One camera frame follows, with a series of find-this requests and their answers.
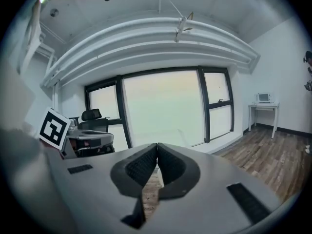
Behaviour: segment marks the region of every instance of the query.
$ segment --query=wooden floor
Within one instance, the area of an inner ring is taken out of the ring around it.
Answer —
[[[249,174],[261,179],[286,201],[299,192],[311,170],[312,156],[305,153],[307,138],[254,127],[240,140],[215,153],[226,158]],[[158,205],[161,188],[156,171],[143,189],[143,204],[148,219]]]

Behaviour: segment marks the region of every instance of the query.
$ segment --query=floor baseboard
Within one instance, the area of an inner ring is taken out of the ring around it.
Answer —
[[[266,125],[266,124],[261,124],[261,123],[257,123],[257,126],[259,127],[264,127],[267,129],[273,129],[273,126],[270,125]],[[296,131],[296,130],[291,130],[291,129],[287,129],[287,128],[282,128],[282,127],[278,127],[277,131],[280,132],[284,132],[287,134],[292,134],[292,135],[298,135],[298,136],[302,136],[302,137],[306,137],[306,138],[312,138],[312,134],[310,133],[305,133],[305,132],[301,132],[301,131]]]

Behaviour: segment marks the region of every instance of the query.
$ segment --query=hair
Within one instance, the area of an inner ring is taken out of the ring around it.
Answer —
[[[306,59],[312,59],[312,52],[311,51],[307,51],[306,52]]]

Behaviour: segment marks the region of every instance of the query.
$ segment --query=table leg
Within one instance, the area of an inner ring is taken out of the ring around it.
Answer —
[[[274,126],[273,126],[272,138],[274,138],[275,131],[277,130],[277,116],[278,116],[278,108],[275,108],[275,117],[274,117]]]
[[[258,111],[257,111],[257,109],[255,108],[255,109],[254,109],[254,126],[257,126],[257,116],[258,116]]]
[[[249,107],[249,121],[248,121],[248,131],[251,131],[252,128],[252,107]]]

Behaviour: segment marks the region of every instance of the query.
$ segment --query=small white appliance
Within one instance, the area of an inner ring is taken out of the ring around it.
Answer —
[[[272,93],[259,93],[255,95],[255,101],[257,103],[274,103],[274,97]]]

